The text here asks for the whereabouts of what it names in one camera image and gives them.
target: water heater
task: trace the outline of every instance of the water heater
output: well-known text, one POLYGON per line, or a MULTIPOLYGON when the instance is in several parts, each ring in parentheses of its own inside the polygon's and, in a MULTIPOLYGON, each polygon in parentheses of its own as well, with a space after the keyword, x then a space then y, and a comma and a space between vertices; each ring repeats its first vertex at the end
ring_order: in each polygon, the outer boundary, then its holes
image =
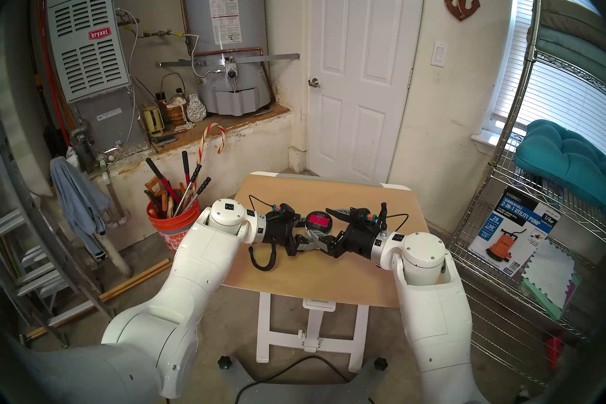
POLYGON ((113 0, 46 0, 54 62, 67 102, 130 83, 113 0))
POLYGON ((242 115, 270 103, 270 89, 260 62, 236 63, 258 57, 267 50, 264 0, 184 0, 187 32, 199 35, 193 51, 209 66, 199 96, 213 113, 242 115))

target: white table frame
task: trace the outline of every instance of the white table frame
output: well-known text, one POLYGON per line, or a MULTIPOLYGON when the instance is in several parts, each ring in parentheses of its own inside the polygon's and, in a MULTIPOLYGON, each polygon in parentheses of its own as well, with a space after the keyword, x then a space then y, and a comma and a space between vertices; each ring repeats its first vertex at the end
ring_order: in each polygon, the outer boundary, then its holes
POLYGON ((270 330, 272 294, 260 292, 259 294, 259 324, 257 329, 257 362, 269 362, 269 346, 279 345, 303 349, 306 352, 337 352, 350 354, 349 371, 357 373, 362 368, 364 358, 364 345, 366 343, 366 329, 368 326, 368 306, 358 305, 356 313, 356 325, 353 339, 328 339, 320 337, 320 326, 325 311, 334 311, 336 303, 331 302, 328 306, 313 306, 305 304, 309 309, 307 330, 299 330, 298 334, 277 333, 270 330))

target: orange pump image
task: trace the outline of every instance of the orange pump image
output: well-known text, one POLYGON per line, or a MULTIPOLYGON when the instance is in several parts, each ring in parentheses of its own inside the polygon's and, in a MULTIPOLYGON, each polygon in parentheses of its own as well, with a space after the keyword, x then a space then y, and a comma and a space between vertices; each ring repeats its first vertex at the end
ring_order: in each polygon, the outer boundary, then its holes
POLYGON ((509 262, 511 258, 511 254, 509 253, 509 249, 512 248, 514 243, 517 241, 517 235, 522 234, 524 231, 516 231, 514 233, 509 233, 508 231, 501 230, 504 234, 501 235, 499 240, 493 244, 489 249, 486 249, 486 254, 492 257, 494 260, 498 260, 499 262, 505 261, 509 262))

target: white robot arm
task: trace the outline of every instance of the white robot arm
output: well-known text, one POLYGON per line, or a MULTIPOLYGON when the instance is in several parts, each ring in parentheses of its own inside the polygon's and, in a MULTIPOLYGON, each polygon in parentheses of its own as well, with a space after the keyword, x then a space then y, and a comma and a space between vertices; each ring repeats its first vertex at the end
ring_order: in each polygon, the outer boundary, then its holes
POLYGON ((262 240, 263 220, 235 200, 217 200, 183 238, 157 295, 122 311, 105 330, 102 344, 134 346, 155 365, 161 396, 172 399, 183 392, 198 350, 198 324, 210 297, 229 272, 240 244, 262 240))
MULTIPOLYGON (((240 245, 267 241, 272 233, 280 236, 282 226, 235 200, 217 200, 184 237, 158 294, 118 314, 100 345, 40 354, 23 347, 16 351, 49 396, 61 402, 83 402, 83 396, 87 402, 111 404, 150 402, 158 394, 176 398, 196 358, 198 324, 240 245)), ((425 402, 487 402, 472 375, 467 298, 437 237, 388 233, 383 224, 376 235, 348 228, 322 243, 333 257, 352 251, 393 271, 425 402), (441 272, 443 281, 436 285, 441 272)))

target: window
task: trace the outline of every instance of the window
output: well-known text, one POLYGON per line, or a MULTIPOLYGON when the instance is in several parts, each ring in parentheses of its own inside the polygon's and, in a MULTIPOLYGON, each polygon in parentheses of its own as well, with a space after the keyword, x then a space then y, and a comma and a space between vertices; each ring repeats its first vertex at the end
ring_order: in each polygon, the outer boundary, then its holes
MULTIPOLYGON (((597 13, 589 0, 570 0, 597 13)), ((491 115, 491 131, 501 132, 522 73, 526 34, 533 0, 517 0, 512 47, 501 89, 491 115)), ((606 153, 606 95, 572 75, 543 63, 535 63, 516 127, 547 119, 575 131, 606 153)))

